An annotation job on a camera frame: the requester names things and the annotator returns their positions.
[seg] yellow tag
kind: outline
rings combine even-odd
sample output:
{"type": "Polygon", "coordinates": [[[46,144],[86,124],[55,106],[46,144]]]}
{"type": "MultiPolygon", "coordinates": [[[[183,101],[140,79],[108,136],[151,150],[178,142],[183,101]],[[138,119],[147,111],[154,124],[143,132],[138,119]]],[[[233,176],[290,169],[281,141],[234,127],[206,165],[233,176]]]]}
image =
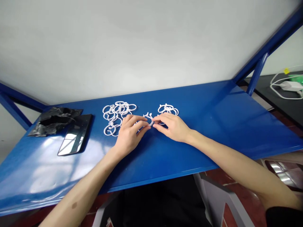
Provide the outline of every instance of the yellow tag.
{"type": "Polygon", "coordinates": [[[285,74],[289,74],[289,73],[290,73],[289,69],[288,69],[288,68],[285,68],[284,73],[285,73],[285,74]]]}

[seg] black sleeve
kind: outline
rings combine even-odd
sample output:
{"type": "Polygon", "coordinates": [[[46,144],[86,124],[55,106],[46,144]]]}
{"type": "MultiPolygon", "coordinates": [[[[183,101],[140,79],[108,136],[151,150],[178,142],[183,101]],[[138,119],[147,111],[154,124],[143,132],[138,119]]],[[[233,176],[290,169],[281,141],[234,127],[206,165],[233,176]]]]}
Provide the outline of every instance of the black sleeve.
{"type": "Polygon", "coordinates": [[[271,207],[266,211],[268,227],[303,226],[303,212],[289,207],[271,207]]]}

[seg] black table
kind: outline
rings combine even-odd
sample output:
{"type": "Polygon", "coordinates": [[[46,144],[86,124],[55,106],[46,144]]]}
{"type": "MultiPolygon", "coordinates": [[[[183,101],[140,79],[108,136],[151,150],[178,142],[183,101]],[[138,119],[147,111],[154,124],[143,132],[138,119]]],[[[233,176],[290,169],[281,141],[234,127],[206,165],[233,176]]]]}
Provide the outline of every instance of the black table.
{"type": "MultiPolygon", "coordinates": [[[[292,74],[303,74],[301,72],[290,73],[292,74]]],[[[274,81],[282,78],[286,78],[288,75],[283,73],[276,76],[274,81]]],[[[301,100],[288,100],[280,98],[273,90],[270,88],[270,81],[274,75],[261,76],[258,80],[257,86],[255,88],[255,93],[268,102],[272,107],[280,111],[285,117],[291,120],[300,129],[303,129],[303,99],[301,100]]],[[[274,86],[274,88],[286,98],[300,98],[300,95],[293,91],[284,91],[279,86],[274,86]]]]}

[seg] pile of white rings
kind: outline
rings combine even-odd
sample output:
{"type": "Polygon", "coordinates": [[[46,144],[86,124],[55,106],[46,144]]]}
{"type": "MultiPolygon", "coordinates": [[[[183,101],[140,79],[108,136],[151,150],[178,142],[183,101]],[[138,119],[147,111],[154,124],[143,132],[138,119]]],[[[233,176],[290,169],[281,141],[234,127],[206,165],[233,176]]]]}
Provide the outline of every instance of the pile of white rings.
{"type": "Polygon", "coordinates": [[[137,106],[135,104],[128,104],[127,102],[123,101],[117,101],[113,105],[105,106],[102,110],[103,117],[104,119],[108,120],[109,123],[103,131],[104,134],[107,136],[117,137],[118,134],[114,135],[114,133],[117,131],[117,128],[121,127],[122,119],[124,118],[123,116],[126,116],[127,114],[132,114],[131,111],[134,111],[135,109],[137,109],[137,106]]]}
{"type": "MultiPolygon", "coordinates": [[[[132,114],[131,111],[134,111],[137,109],[137,106],[135,104],[128,104],[127,102],[124,101],[117,101],[115,104],[112,105],[107,105],[103,108],[103,117],[104,119],[108,120],[109,123],[108,125],[104,128],[104,134],[107,136],[114,136],[117,137],[119,133],[114,135],[116,132],[119,131],[119,127],[121,127],[122,124],[122,119],[127,115],[127,114],[132,114]]],[[[178,115],[179,111],[174,108],[172,105],[168,105],[167,103],[165,105],[160,105],[158,108],[159,113],[164,113],[168,112],[170,114],[178,115]]],[[[143,115],[143,117],[152,119],[152,113],[148,113],[143,115]]]]}

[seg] finger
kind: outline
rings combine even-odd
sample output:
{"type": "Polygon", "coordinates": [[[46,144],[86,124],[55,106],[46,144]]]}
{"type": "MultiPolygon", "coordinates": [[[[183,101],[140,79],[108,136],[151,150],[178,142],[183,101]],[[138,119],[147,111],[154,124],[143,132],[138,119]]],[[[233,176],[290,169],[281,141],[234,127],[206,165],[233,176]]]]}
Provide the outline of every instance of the finger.
{"type": "Polygon", "coordinates": [[[153,127],[157,129],[159,132],[162,132],[164,135],[168,136],[168,129],[158,124],[153,124],[153,127]]]}
{"type": "Polygon", "coordinates": [[[142,137],[144,136],[144,134],[145,134],[148,130],[150,130],[150,129],[151,129],[150,126],[145,126],[145,127],[144,127],[143,129],[141,129],[140,132],[137,134],[137,138],[138,138],[139,140],[141,140],[142,137]]]}
{"type": "Polygon", "coordinates": [[[135,124],[132,128],[135,132],[137,132],[140,128],[144,126],[148,126],[149,124],[146,121],[139,121],[137,124],[135,124]]]}
{"type": "Polygon", "coordinates": [[[147,121],[147,119],[145,117],[133,115],[132,118],[126,123],[126,126],[132,127],[134,125],[134,123],[136,123],[139,120],[147,121]]]}
{"type": "Polygon", "coordinates": [[[125,118],[123,118],[121,126],[124,126],[132,117],[132,114],[128,114],[125,118]]]}
{"type": "Polygon", "coordinates": [[[165,114],[160,114],[152,119],[152,121],[162,121],[163,123],[167,124],[171,122],[171,119],[167,117],[165,114]]]}

